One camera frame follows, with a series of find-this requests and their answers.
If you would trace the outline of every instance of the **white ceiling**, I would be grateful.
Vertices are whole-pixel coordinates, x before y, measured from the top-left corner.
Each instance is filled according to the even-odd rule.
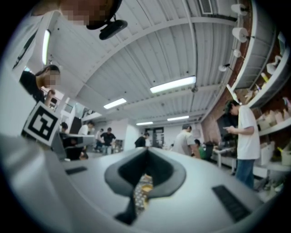
[[[64,68],[62,90],[106,119],[162,122],[187,113],[198,121],[226,78],[218,66],[230,60],[237,17],[231,12],[236,0],[210,2],[213,15],[203,15],[198,0],[187,1],[194,43],[182,0],[123,0],[116,16],[128,26],[105,41],[99,40],[99,30],[72,25],[60,16],[48,58]],[[198,87],[194,98],[193,86],[150,92],[153,86],[193,75]],[[103,108],[122,97],[127,104]]]

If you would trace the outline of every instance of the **gray shirt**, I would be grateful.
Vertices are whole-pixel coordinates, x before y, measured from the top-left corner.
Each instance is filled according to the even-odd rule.
[[[172,151],[191,156],[192,151],[190,145],[195,145],[194,137],[191,133],[183,130],[176,137]]]

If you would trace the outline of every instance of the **table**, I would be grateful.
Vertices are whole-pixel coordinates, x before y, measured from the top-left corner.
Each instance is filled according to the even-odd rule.
[[[213,152],[218,155],[218,167],[219,168],[221,168],[221,154],[226,153],[226,152],[231,152],[233,150],[235,150],[235,147],[229,147],[229,148],[225,148],[222,150],[217,150],[217,149],[213,148]],[[231,161],[231,172],[232,173],[234,173],[234,171],[235,171],[235,166],[236,166],[236,158],[232,158],[232,161]]]

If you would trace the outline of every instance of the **black rubber pad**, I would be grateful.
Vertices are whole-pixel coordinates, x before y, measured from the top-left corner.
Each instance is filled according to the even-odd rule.
[[[250,214],[250,211],[225,186],[216,186],[212,190],[235,222]]]
[[[79,172],[83,172],[83,171],[86,171],[86,170],[87,170],[86,167],[75,167],[75,168],[67,169],[65,172],[68,175],[73,175],[73,174],[76,174],[76,173],[79,173]]]

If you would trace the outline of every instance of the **green shirt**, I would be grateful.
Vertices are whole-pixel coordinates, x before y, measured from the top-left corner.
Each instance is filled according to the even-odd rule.
[[[200,158],[201,159],[206,159],[206,153],[205,153],[205,150],[203,149],[203,147],[199,147],[198,148],[198,150],[199,150],[199,153],[200,153]]]

